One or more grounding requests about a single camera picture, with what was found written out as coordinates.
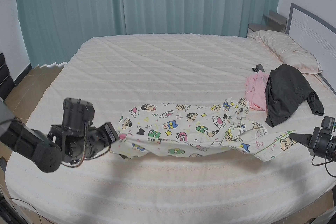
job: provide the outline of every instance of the pink clothing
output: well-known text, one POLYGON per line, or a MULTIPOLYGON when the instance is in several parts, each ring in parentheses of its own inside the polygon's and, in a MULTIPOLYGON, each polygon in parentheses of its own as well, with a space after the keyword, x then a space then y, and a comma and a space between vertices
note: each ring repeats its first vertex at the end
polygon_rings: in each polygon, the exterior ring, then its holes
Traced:
POLYGON ((250 102, 250 108, 267 111, 265 89, 269 74, 259 70, 246 79, 245 98, 250 102))

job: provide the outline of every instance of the mattress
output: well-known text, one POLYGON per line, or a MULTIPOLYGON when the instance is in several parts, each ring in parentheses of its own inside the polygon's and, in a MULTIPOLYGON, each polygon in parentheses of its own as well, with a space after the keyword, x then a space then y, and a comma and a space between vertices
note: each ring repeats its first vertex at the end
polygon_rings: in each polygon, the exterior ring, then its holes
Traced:
MULTIPOLYGON (((245 94, 251 68, 281 65, 252 38, 194 34, 95 37, 85 42, 46 90, 27 126, 48 133, 62 122, 66 97, 93 103, 93 123, 117 125, 120 115, 146 103, 209 106, 245 94)), ((325 115, 336 117, 336 96, 318 75, 305 75, 325 115)), ((250 110, 264 123, 267 113, 250 110)), ((302 103, 268 132, 312 133, 323 117, 302 103)), ((108 153, 79 168, 45 174, 13 153, 5 180, 11 197, 31 203, 53 222, 65 223, 272 223, 309 205, 335 185, 324 166, 311 165, 296 144, 263 163, 231 150, 199 157, 129 161, 108 153)), ((336 173, 335 165, 330 164, 336 173)))

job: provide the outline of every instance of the fitted sheet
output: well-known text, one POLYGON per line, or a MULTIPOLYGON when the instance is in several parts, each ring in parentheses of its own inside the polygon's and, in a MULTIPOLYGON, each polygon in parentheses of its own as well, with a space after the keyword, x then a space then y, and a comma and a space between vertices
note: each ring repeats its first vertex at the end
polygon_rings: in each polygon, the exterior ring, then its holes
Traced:
MULTIPOLYGON (((261 63, 267 73, 282 63, 252 38, 194 34, 95 37, 85 42, 46 90, 27 126, 47 133, 62 121, 66 97, 93 103, 93 123, 111 121, 145 103, 210 106, 245 94, 246 77, 261 63)), ((325 115, 335 117, 336 96, 318 75, 306 75, 325 115)), ((250 110, 264 123, 267 113, 250 110)), ((268 132, 311 133, 323 117, 302 103, 286 122, 268 132)), ((31 203, 62 223, 272 223, 309 205, 335 180, 311 165, 296 144, 263 163, 231 150, 199 157, 129 161, 109 153, 79 168, 45 174, 13 153, 5 180, 11 197, 31 203)), ((335 173, 334 164, 330 171, 335 173)))

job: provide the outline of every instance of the bed sheet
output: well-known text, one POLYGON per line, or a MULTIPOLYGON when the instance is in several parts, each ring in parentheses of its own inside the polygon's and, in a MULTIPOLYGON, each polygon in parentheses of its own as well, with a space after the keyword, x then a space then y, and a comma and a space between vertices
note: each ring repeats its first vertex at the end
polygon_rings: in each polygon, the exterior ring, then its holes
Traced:
MULTIPOLYGON (((85 42, 46 90, 27 126, 47 133, 62 121, 66 97, 93 103, 94 125, 144 103, 209 106, 245 93, 251 68, 266 72, 281 62, 251 38, 194 34, 95 37, 85 42)), ((318 75, 304 75, 325 114, 336 117, 336 96, 318 75)), ((264 123, 267 113, 249 112, 264 123)), ((311 133, 321 125, 307 102, 269 132, 311 133)), ((147 154, 124 161, 109 153, 71 169, 44 174, 13 153, 5 180, 13 198, 63 223, 272 223, 307 206, 335 185, 296 144, 263 163, 231 150, 199 157, 147 154)), ((330 164, 330 171, 336 172, 330 164)))

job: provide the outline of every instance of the white headboard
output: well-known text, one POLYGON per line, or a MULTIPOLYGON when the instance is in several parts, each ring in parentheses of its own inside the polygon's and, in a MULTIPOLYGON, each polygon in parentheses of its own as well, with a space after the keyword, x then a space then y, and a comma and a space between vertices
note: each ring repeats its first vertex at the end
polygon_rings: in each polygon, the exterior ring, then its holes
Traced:
POLYGON ((336 28, 292 3, 286 33, 317 58, 322 79, 336 94, 336 28))

